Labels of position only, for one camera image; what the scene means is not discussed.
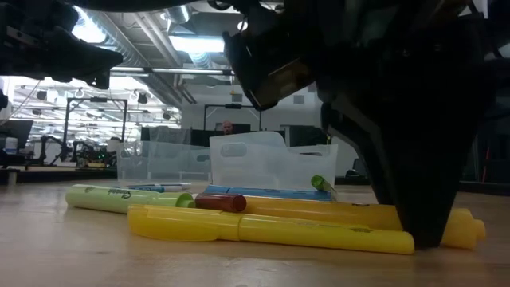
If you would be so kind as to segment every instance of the white plastic box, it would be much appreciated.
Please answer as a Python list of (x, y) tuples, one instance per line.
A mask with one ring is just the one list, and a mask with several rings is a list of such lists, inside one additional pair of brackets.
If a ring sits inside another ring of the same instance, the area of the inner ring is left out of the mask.
[(120, 184), (210, 182), (210, 149), (180, 143), (121, 143), (117, 152)]
[(210, 138), (213, 184), (313, 190), (313, 175), (335, 182), (338, 146), (286, 147), (277, 132)]

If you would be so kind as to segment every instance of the table surface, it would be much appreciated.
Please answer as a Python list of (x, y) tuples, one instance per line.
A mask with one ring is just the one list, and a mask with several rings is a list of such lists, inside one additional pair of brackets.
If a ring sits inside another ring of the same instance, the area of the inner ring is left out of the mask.
[[(510, 280), (510, 197), (457, 195), (456, 206), (485, 222), (488, 238), (476, 251), (406, 256), (142, 238), (129, 232), (126, 215), (67, 209), (70, 185), (0, 187), (0, 286), (507, 286)], [(375, 203), (369, 187), (337, 188), (345, 202)]]

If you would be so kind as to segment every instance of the person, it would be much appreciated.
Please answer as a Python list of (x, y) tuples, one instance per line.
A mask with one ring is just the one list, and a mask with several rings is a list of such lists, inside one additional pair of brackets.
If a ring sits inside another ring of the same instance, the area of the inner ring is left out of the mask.
[(233, 126), (232, 126), (232, 122), (230, 122), (229, 120), (226, 120), (223, 122), (223, 135), (232, 135), (233, 134)]

